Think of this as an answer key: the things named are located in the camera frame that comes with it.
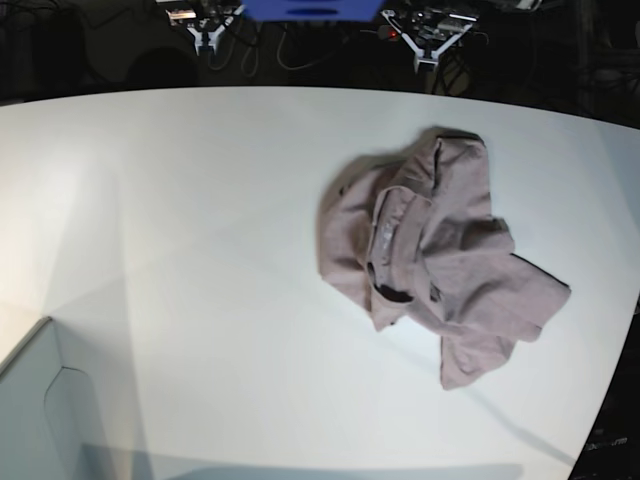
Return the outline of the mauve pink t-shirt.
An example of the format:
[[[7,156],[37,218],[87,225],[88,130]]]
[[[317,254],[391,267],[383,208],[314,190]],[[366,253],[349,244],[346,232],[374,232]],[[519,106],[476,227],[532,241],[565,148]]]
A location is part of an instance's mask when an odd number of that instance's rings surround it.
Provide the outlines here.
[[[409,318],[440,339],[440,383],[471,385],[537,340],[567,284],[521,258],[492,212],[484,141],[434,129],[405,157],[354,175],[325,203],[321,278],[384,330]]]

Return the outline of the blue plastic bin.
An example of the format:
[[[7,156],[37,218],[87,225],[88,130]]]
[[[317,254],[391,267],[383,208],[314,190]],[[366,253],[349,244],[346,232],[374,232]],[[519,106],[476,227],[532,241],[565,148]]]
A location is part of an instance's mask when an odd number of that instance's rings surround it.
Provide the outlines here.
[[[245,0],[250,17],[261,22],[354,21],[375,17],[382,0]]]

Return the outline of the white cardboard box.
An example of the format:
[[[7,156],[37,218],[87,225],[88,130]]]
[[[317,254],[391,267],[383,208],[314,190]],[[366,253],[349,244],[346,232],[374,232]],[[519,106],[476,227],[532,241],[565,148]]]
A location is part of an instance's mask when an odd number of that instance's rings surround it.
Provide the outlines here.
[[[1,363],[4,479],[151,479],[135,374],[49,317]]]

